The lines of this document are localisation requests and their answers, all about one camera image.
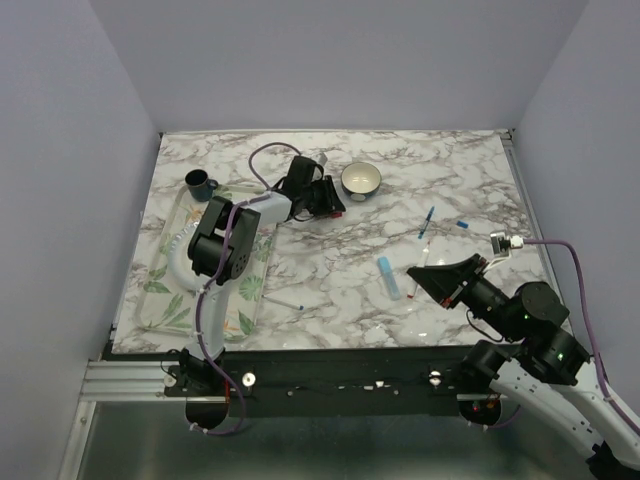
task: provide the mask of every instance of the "tray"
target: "tray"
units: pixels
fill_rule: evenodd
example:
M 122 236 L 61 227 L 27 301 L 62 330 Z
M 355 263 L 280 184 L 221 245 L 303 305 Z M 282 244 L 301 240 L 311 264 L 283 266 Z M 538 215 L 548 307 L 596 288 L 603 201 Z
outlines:
M 215 195 L 237 202 L 263 191 L 253 187 L 220 185 Z M 168 254 L 177 235 L 193 234 L 194 225 L 206 207 L 207 202 L 196 202 L 186 186 L 178 192 L 136 305 L 134 321 L 140 328 L 169 335 L 191 334 L 195 292 L 185 288 L 172 273 Z M 255 328 L 274 231 L 275 227 L 258 231 L 249 263 L 240 278 L 234 281 L 225 321 L 225 341 L 242 341 Z

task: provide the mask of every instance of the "marble tabletop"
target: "marble tabletop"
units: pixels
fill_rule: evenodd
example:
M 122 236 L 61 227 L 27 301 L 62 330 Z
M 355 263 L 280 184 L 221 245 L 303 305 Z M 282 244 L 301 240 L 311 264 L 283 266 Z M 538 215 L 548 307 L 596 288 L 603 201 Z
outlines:
M 480 338 L 465 308 L 445 310 L 411 287 L 406 275 L 431 241 L 430 264 L 464 260 L 474 253 L 491 258 L 489 234 L 507 230 L 531 236 L 500 136 L 494 131 L 296 131 L 271 133 L 167 134 L 149 192 L 124 302 L 117 320 L 114 353 L 162 352 L 182 348 L 188 337 L 146 331 L 133 319 L 148 265 L 185 174 L 203 168 L 220 183 L 258 185 L 247 158 L 273 141 L 295 145 L 304 155 L 328 157 L 326 173 L 347 207 L 338 219 L 278 226 L 264 293 L 301 303 L 298 312 L 262 302 L 257 326 L 230 350 L 472 345 Z M 275 147 L 256 156 L 270 184 L 282 177 L 291 153 Z M 340 172 L 366 161 L 380 170 L 383 184 L 373 198 L 354 202 L 340 188 Z M 425 239 L 420 225 L 435 213 Z M 468 229 L 456 226 L 458 220 Z M 376 264 L 391 262 L 403 298 L 390 299 Z M 546 279 L 538 251 L 517 252 L 487 274 L 508 295 L 523 282 Z M 484 323 L 478 325 L 496 336 Z

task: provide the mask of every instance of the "white wall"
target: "white wall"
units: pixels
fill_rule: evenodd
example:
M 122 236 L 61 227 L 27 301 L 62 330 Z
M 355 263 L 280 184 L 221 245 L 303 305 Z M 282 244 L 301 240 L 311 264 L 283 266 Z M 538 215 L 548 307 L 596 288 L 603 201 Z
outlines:
M 87 0 L 5 0 L 0 38 L 0 476 L 52 479 L 159 142 Z
M 636 412 L 639 132 L 640 2 L 591 0 L 527 107 L 516 146 L 544 236 L 578 249 L 610 380 Z M 551 255 L 581 324 L 571 259 Z
M 156 125 L 513 127 L 586 0 L 91 0 Z

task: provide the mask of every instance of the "white marker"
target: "white marker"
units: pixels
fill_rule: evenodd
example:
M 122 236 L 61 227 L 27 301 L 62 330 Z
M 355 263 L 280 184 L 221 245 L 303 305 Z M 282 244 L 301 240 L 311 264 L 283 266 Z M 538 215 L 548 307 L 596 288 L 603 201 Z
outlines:
M 266 295 L 263 295 L 262 298 L 264 298 L 268 302 L 282 305 L 283 307 L 293 308 L 294 310 L 304 310 L 304 307 L 302 305 L 295 305 L 293 303 L 285 302 L 284 300 L 278 300 L 277 298 L 267 297 Z
M 420 262 L 418 262 L 418 264 L 416 265 L 416 267 L 424 267 L 427 264 L 427 261 L 429 260 L 429 245 L 431 244 L 431 241 L 427 242 L 427 246 L 424 247 L 424 250 L 422 250 L 422 256 L 420 257 Z M 418 284 L 417 282 L 413 282 L 413 286 L 411 289 L 409 289 L 409 293 L 407 294 L 407 297 L 409 298 L 413 298 L 416 296 L 416 293 L 418 293 Z

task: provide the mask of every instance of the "white bowl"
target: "white bowl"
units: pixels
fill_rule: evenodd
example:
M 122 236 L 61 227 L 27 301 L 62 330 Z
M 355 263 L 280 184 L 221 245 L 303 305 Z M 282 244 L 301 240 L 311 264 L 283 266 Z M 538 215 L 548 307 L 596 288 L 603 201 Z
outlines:
M 363 202 L 376 194 L 382 183 L 380 170 L 366 162 L 347 165 L 340 175 L 342 190 L 351 200 Z

